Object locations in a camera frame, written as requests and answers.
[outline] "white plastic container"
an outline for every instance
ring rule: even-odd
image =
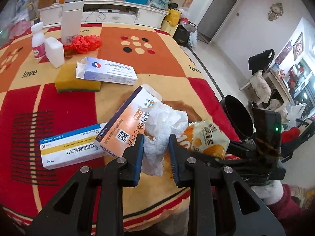
[[[45,41],[46,57],[58,68],[65,62],[65,54],[63,51],[63,45],[54,37],[48,37]]]
[[[65,2],[61,18],[61,42],[70,45],[72,40],[80,34],[81,18],[84,1]]]
[[[33,33],[32,48],[35,59],[45,56],[45,35],[42,33],[43,22],[39,22],[31,27]]]

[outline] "yellow sponge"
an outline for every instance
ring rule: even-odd
[[[77,63],[67,63],[61,67],[55,80],[57,91],[99,91],[101,82],[76,78],[76,67]]]

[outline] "black pot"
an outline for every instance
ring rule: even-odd
[[[254,133],[252,119],[245,106],[235,97],[227,95],[220,102],[240,140],[250,138]]]

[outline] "crumpled tissue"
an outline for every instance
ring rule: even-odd
[[[174,110],[161,102],[150,108],[141,108],[148,112],[145,131],[151,136],[144,136],[144,154],[141,171],[150,176],[163,175],[163,159],[171,134],[180,137],[188,126],[187,113]]]

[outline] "red plastic bag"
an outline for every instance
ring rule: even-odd
[[[75,37],[70,45],[64,45],[65,52],[76,52],[79,54],[87,53],[88,51],[95,51],[102,46],[102,39],[97,35]]]
[[[95,51],[102,46],[102,38],[97,35],[88,35],[85,36],[85,39],[91,44],[91,51]]]
[[[72,46],[80,54],[87,53],[91,48],[91,44],[82,35],[78,35],[73,39]]]

